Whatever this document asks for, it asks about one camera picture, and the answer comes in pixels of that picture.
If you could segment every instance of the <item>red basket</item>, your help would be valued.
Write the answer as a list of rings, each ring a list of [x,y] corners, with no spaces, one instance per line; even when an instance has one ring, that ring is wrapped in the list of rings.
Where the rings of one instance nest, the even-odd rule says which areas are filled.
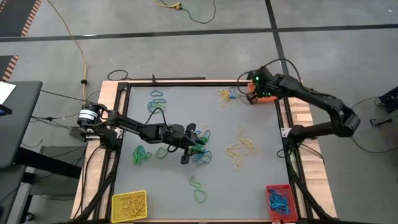
[[[271,202],[269,200],[270,190],[274,190],[280,196],[287,198],[287,205],[289,206],[289,214],[279,214],[277,211],[271,209]],[[297,211],[294,204],[292,189],[289,184],[279,184],[279,185],[268,185],[266,187],[266,197],[268,201],[269,215],[271,216],[271,221],[279,223],[280,220],[284,222],[296,222],[297,221]]]

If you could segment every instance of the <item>plastic basket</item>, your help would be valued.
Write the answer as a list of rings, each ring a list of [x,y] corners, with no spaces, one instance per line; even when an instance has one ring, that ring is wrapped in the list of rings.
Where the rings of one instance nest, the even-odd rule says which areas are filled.
[[[253,92],[254,88],[255,88],[255,86],[253,83],[248,83],[249,92]],[[276,96],[268,96],[268,97],[257,98],[257,102],[258,103],[268,103],[268,102],[273,102],[276,99],[277,99]]]
[[[270,190],[275,191],[280,196],[287,198],[287,205],[289,206],[289,214],[280,214],[277,211],[271,209],[271,202],[269,200]],[[292,189],[289,184],[280,185],[268,185],[266,187],[266,197],[268,201],[269,215],[271,216],[271,221],[274,223],[279,223],[281,220],[286,222],[296,222],[297,221],[297,211],[294,204]]]
[[[134,216],[132,216],[131,211],[135,211],[137,208],[141,212],[134,213]],[[147,216],[147,192],[145,190],[112,196],[112,223],[137,220]]]

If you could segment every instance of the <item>gray work surface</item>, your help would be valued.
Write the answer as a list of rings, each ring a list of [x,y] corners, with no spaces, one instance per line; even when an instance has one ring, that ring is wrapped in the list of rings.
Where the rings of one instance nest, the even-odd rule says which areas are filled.
[[[274,103],[245,105],[234,100],[230,106],[219,106],[217,90],[228,87],[134,87],[131,89],[127,116],[144,123],[150,113],[147,104],[152,90],[164,93],[167,100],[166,122],[196,123],[197,129],[210,126],[210,140],[205,146],[212,152],[209,164],[198,166],[191,158],[180,164],[182,150],[156,158],[165,144],[147,144],[139,136],[126,133],[118,166],[114,193],[147,191],[148,218],[269,218],[265,197],[266,185],[288,184],[285,160],[276,152],[282,149]],[[162,123],[161,114],[149,123]],[[238,142],[237,128],[244,128],[243,138],[254,141],[257,154],[243,157],[243,168],[236,172],[229,163],[225,148]],[[133,164],[133,151],[142,145],[153,156],[140,166]],[[204,203],[194,198],[189,184],[191,175],[207,193]]]
[[[16,87],[3,104],[12,114],[0,116],[0,167],[14,162],[42,87],[38,81],[9,83]]]
[[[25,174],[25,165],[14,165],[0,169],[0,224],[7,223],[18,187]]]
[[[86,146],[43,146],[40,152],[78,167],[83,165]],[[36,178],[30,188],[30,195],[73,195],[76,194],[79,179],[37,170]]]

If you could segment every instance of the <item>white paper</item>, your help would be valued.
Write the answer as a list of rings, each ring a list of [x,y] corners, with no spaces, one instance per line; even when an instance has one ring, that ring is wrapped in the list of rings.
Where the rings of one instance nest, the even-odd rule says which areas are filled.
[[[15,85],[0,82],[0,104],[3,104],[11,92],[14,90]]]

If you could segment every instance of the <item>gray floor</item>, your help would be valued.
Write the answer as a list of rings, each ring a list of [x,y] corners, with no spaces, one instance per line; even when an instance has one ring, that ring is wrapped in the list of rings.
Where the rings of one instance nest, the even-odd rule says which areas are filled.
[[[182,1],[193,16],[207,20],[211,1]],[[262,0],[216,0],[216,19],[200,25],[181,11],[162,9],[145,0],[61,1],[53,0],[73,34],[114,34],[168,30],[270,27]],[[398,22],[396,1],[278,0],[272,1],[279,27],[348,26]],[[66,35],[59,18],[43,1],[29,36]],[[397,29],[293,32],[280,34],[284,52],[304,84],[331,93],[351,106],[357,101],[385,93],[397,86]],[[99,90],[106,75],[126,69],[130,77],[235,78],[246,70],[277,58],[274,38],[266,34],[226,34],[182,37],[84,40],[80,44],[88,61],[88,93]],[[83,64],[71,41],[1,43],[0,55],[19,55],[11,80],[41,80],[43,89],[81,97]],[[279,71],[277,65],[272,71]],[[80,102],[41,94],[36,116],[74,114]],[[355,111],[363,122],[355,134],[360,144],[382,151],[398,144],[396,128],[370,128],[368,119],[383,112],[372,101]],[[312,108],[316,123],[327,114]],[[66,118],[75,125],[75,118]],[[81,143],[67,130],[35,123],[28,127],[24,142],[73,146]],[[338,216],[343,220],[396,223],[398,203],[398,152],[369,154],[350,139],[320,138],[326,171]],[[19,191],[9,223],[16,223],[26,188]],[[70,216],[72,203],[34,198],[34,223],[59,222]]]

